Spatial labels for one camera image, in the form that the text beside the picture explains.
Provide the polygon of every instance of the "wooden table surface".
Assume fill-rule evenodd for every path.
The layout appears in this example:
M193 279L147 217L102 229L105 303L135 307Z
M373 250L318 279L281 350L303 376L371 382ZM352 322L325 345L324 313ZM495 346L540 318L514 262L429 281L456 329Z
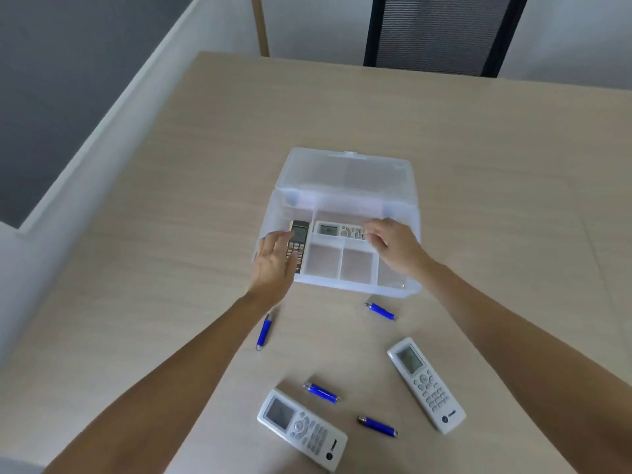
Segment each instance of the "wooden table surface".
M632 381L631 92L204 53L0 374L0 455L49 462L243 293L293 146L410 160L432 255ZM348 434L340 473L572 472L430 294L365 299L294 285L168 472L320 472L258 424L276 385ZM468 415L448 436L386 356L409 335Z

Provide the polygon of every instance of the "black chair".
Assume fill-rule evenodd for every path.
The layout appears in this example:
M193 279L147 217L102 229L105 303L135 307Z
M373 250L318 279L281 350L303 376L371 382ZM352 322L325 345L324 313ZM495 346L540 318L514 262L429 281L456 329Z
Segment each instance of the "black chair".
M373 0L364 66L495 78L527 0Z

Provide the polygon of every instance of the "white remote control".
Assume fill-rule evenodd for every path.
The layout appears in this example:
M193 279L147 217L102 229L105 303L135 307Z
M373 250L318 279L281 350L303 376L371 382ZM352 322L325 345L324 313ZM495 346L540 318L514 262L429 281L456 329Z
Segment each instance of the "white remote control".
M411 338L402 339L386 353L442 434L465 419L462 407Z
M317 221L314 232L353 239L365 239L367 235L367 230L356 224L329 223L327 221Z
M270 391L257 420L328 471L336 470L347 435L280 390Z

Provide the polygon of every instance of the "plastic storage box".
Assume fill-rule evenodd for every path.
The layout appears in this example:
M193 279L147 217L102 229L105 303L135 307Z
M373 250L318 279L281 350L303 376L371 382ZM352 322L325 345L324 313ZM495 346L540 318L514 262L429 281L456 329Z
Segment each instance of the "plastic storage box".
M410 162L351 151L293 148L276 182L259 237L310 223L301 272L295 281L405 298L421 291L391 270L368 241L314 232L317 221L360 225L393 218L421 240L417 190Z

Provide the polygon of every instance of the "remote control display screen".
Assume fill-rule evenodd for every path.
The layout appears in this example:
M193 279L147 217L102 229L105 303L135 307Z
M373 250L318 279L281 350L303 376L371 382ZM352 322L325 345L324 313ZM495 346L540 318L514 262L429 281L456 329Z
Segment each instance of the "remote control display screen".
M338 236L338 227L337 226L328 226L326 224L320 225L320 234L328 234L330 236Z
M399 353L397 353L397 357L399 358L401 363L406 366L406 369L408 369L408 372L410 374L415 374L417 369L425 366L425 364L420 358L417 357L415 351L413 351L413 348L411 348L410 346L399 351Z
M294 231L294 238L292 238L292 243L304 244L305 241L307 241L307 228L303 226L292 226L292 231Z
M284 404L279 398L274 398L270 403L265 418L273 424L276 424L280 429L286 431L288 429L292 417L294 417L295 410Z

